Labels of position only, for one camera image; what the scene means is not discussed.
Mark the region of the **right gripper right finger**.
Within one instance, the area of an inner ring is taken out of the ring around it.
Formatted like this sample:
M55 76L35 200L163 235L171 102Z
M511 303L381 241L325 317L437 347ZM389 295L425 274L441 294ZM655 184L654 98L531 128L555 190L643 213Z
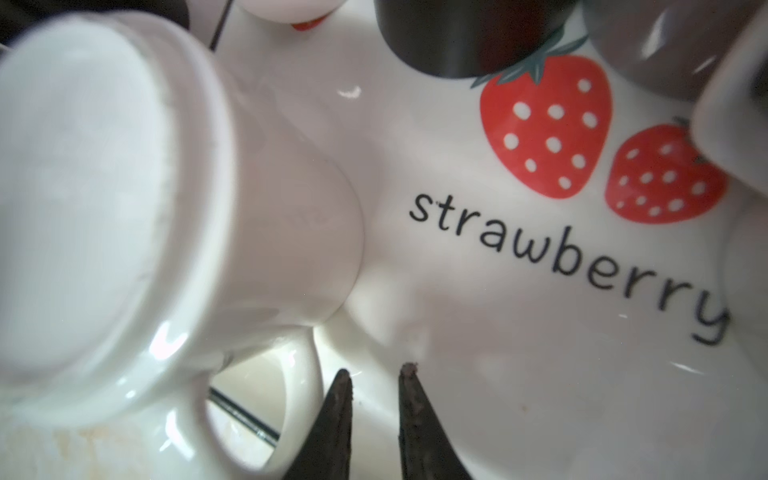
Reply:
M402 478L470 480L417 376L405 363L398 377L399 448Z

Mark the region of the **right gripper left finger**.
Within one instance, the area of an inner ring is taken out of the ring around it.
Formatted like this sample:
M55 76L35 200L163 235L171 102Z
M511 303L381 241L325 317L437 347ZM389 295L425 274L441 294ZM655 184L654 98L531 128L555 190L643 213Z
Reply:
M284 480L348 480L351 460L353 384L340 369Z

